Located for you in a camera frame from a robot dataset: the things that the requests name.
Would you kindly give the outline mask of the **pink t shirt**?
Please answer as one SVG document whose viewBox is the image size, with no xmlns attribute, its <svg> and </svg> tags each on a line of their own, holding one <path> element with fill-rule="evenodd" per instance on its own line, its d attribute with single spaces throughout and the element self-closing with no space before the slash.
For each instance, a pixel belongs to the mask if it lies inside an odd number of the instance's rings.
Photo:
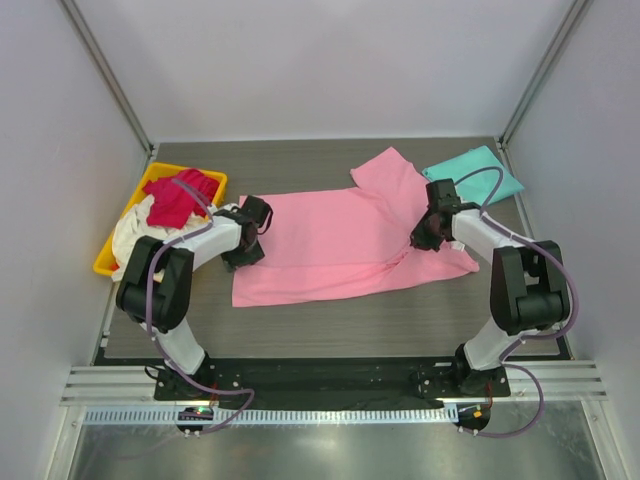
<svg viewBox="0 0 640 480">
<path fill-rule="evenodd" d="M 240 268 L 236 308 L 338 300 L 476 273 L 461 247 L 423 251 L 410 233 L 427 209 L 426 179 L 394 148 L 352 169 L 353 186 L 266 194 L 264 258 Z"/>
</svg>

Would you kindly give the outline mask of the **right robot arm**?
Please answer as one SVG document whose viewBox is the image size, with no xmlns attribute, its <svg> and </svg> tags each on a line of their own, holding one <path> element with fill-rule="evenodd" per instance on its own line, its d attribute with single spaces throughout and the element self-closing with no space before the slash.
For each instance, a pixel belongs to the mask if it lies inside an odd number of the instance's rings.
<svg viewBox="0 0 640 480">
<path fill-rule="evenodd" d="M 441 252 L 446 243 L 459 241 L 491 266 L 490 319 L 456 349 L 448 374 L 455 392 L 478 396 L 519 344 L 569 318 L 561 250 L 553 241 L 521 237 L 480 205 L 463 201 L 451 179 L 429 183 L 426 194 L 428 207 L 410 234 L 410 245 Z"/>
</svg>

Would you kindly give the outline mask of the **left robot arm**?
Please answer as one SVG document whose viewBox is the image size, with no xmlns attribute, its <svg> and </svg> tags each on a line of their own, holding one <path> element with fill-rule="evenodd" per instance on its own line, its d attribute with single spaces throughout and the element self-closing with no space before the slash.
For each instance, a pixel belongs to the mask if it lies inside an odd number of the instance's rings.
<svg viewBox="0 0 640 480">
<path fill-rule="evenodd" d="M 116 306 L 151 333 L 165 363 L 179 372 L 177 387 L 188 398 L 204 398 L 212 387 L 209 356 L 186 319 L 193 273 L 220 258 L 234 272 L 264 257 L 259 236 L 273 216 L 264 200 L 247 197 L 210 214 L 205 226 L 174 239 L 143 236 L 136 241 L 116 294 Z"/>
</svg>

